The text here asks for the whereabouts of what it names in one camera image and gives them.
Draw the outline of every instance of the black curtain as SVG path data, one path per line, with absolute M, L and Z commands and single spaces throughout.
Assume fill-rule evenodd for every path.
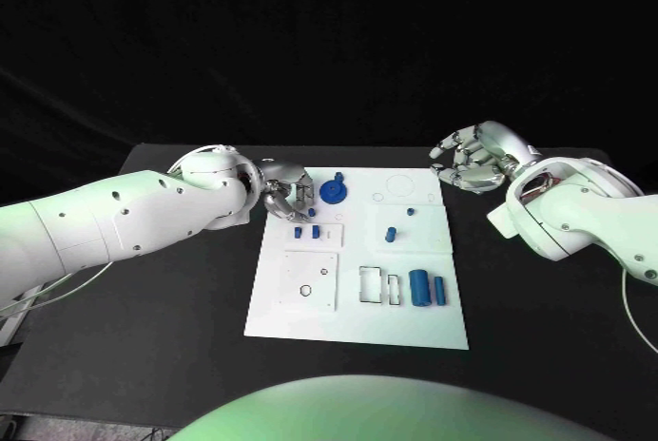
M 488 119 L 656 189 L 640 1 L 0 0 L 0 202 L 139 143 L 430 147 Z

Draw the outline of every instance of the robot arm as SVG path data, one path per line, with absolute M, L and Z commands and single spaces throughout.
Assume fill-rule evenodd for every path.
M 84 268 L 139 257 L 204 229 L 246 224 L 262 192 L 273 214 L 309 220 L 286 201 L 295 182 L 296 206 L 314 204 L 305 168 L 254 163 L 230 146 L 208 149 L 189 154 L 168 175 L 120 175 L 0 208 L 0 299 Z
M 550 260 L 596 243 L 635 278 L 658 285 L 658 196 L 645 196 L 628 178 L 592 159 L 543 160 L 498 123 L 455 132 L 430 157 L 455 146 L 454 169 L 432 166 L 443 182 L 481 193 L 505 177 L 513 180 L 507 202 L 488 214 L 507 238 L 520 235 Z

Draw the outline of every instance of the robotic hand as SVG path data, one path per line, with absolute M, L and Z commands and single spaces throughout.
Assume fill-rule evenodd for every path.
M 505 203 L 487 215 L 505 238 L 521 235 L 550 260 L 592 243 L 614 255 L 628 273 L 658 285 L 658 196 L 592 159 L 543 159 L 536 148 L 500 123 L 458 130 L 429 153 L 456 147 L 452 168 L 436 163 L 439 179 L 482 193 L 511 185 Z
M 296 184 L 296 202 L 286 197 Z M 253 162 L 231 146 L 188 153 L 168 174 L 151 170 L 0 208 L 0 300 L 84 268 L 135 258 L 250 221 L 263 193 L 279 218 L 303 222 L 314 205 L 305 167 Z

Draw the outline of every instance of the small blue part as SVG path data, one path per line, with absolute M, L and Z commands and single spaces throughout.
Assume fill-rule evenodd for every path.
M 446 290 L 443 289 L 443 278 L 435 277 L 436 304 L 446 305 Z
M 337 172 L 331 182 L 319 187 L 319 197 L 331 205 L 341 203 L 347 197 L 347 186 L 344 184 L 344 173 Z
M 426 270 L 412 270 L 409 272 L 409 282 L 412 286 L 412 303 L 415 306 L 429 306 L 432 296 L 429 294 L 429 276 Z
M 387 241 L 393 243 L 396 241 L 396 227 L 390 227 L 387 231 Z

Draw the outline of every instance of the black table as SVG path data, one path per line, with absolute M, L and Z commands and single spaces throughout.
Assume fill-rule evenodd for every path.
M 123 172 L 165 171 L 192 147 L 140 145 Z M 306 166 L 426 167 L 426 148 L 239 148 Z M 598 150 L 546 150 L 594 157 Z M 521 401 L 612 437 L 647 439 L 658 414 L 658 356 L 627 319 L 621 267 L 589 247 L 552 262 L 505 240 L 485 214 L 505 189 L 443 186 L 471 351 L 243 335 L 266 212 L 119 262 L 44 308 L 0 384 L 0 412 L 182 427 L 259 389 L 328 374 L 387 374 Z M 630 302 L 658 339 L 657 289 L 630 279 Z

